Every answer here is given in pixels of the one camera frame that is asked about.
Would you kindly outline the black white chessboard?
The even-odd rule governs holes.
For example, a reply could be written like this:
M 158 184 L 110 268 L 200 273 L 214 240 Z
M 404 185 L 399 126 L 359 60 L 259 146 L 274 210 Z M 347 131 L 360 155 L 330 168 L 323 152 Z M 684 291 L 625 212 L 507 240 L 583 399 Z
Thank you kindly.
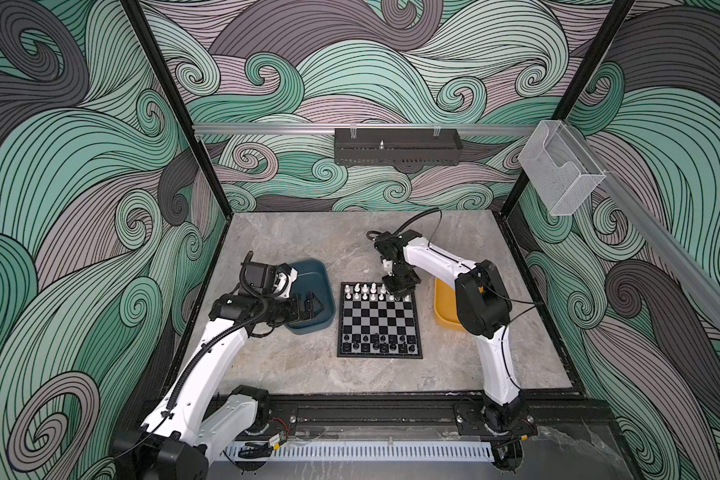
M 342 285 L 343 283 L 341 284 L 340 308 L 337 313 L 337 355 L 339 357 L 386 359 L 421 359 L 423 357 L 416 297 L 414 295 L 412 302 L 346 301 L 343 298 Z M 416 335 L 419 341 L 420 354 L 416 356 L 343 356 L 338 353 L 343 334 Z

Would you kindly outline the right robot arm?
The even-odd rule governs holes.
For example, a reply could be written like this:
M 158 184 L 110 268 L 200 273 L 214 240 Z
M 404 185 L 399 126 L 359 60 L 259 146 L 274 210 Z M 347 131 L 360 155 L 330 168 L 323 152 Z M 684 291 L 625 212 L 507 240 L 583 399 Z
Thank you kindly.
M 388 293 L 403 297 L 421 283 L 423 270 L 451 288 L 457 319 L 476 341 L 483 373 L 484 416 L 493 430 L 507 430 L 522 408 L 521 388 L 505 342 L 513 300 L 495 264 L 476 262 L 450 253 L 415 230 L 368 231 L 366 237 L 380 254 Z

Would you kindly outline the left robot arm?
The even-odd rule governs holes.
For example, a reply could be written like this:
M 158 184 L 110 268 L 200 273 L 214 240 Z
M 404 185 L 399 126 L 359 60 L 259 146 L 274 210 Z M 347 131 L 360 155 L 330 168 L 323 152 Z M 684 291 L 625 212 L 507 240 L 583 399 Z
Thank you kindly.
M 267 394 L 244 387 L 214 413 L 207 411 L 221 380 L 245 343 L 264 324 L 275 330 L 311 320 L 321 308 L 312 294 L 292 291 L 298 271 L 246 256 L 237 285 L 214 301 L 190 360 L 135 430 L 118 432 L 111 446 L 119 479 L 203 479 L 242 432 L 267 422 Z

